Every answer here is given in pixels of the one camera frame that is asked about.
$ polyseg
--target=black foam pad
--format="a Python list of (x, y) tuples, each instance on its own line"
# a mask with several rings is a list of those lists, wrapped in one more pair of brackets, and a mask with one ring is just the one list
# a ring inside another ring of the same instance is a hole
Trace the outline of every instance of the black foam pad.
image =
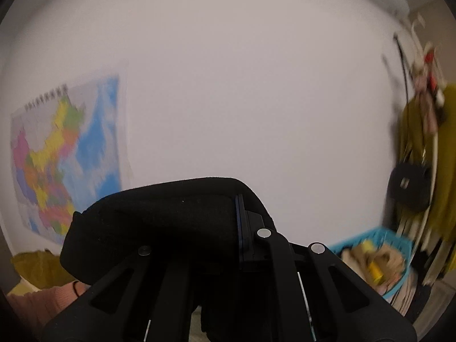
[(163, 251), (182, 248), (209, 260), (238, 259), (234, 198), (245, 209), (274, 223), (258, 197), (244, 183), (229, 178), (201, 178), (125, 190), (75, 212), (60, 261), (74, 277), (93, 284), (141, 245)]

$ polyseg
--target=white wall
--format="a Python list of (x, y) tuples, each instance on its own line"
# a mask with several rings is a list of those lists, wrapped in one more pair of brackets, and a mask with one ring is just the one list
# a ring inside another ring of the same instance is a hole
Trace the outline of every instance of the white wall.
[(12, 42), (30, 17), (49, 0), (14, 0), (0, 24), (0, 72), (10, 53)]
[(403, 96), (382, 57), (400, 81), (397, 29), (367, 0), (51, 0), (17, 35), (0, 82), (12, 251), (59, 247), (21, 224), (10, 114), (122, 59), (132, 186), (238, 178), (302, 244), (379, 225)]

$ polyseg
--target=yellow bag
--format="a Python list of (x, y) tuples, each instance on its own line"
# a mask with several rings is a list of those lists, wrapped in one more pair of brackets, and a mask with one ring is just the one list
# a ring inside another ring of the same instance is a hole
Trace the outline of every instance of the yellow bag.
[(60, 257), (45, 251), (19, 253), (11, 259), (17, 273), (39, 289), (62, 286), (75, 278), (60, 264)]

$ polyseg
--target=pink fabric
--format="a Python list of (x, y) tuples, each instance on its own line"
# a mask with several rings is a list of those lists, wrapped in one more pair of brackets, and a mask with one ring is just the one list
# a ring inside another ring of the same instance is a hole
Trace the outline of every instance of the pink fabric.
[(417, 94), (416, 97), (418, 99), (418, 104), (420, 105), (423, 132), (425, 135), (435, 135), (439, 129), (439, 125), (437, 123), (437, 116), (435, 115), (432, 96), (426, 91)]
[[(79, 289), (77, 291), (79, 294), (84, 292)], [(73, 284), (69, 283), (23, 296), (10, 295), (7, 299), (22, 323), (40, 338), (44, 325), (74, 302), (77, 296)]]

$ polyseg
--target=pink knit sweater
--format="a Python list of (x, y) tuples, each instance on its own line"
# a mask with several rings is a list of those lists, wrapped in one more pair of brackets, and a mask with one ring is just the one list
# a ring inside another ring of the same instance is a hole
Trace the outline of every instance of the pink knit sweater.
[[(76, 283), (76, 291), (79, 295), (84, 293), (85, 284)], [(40, 338), (44, 325), (74, 302), (77, 297), (73, 290), (73, 284), (69, 283), (63, 287), (26, 293), (23, 296), (10, 295), (7, 299), (22, 323), (36, 337)]]

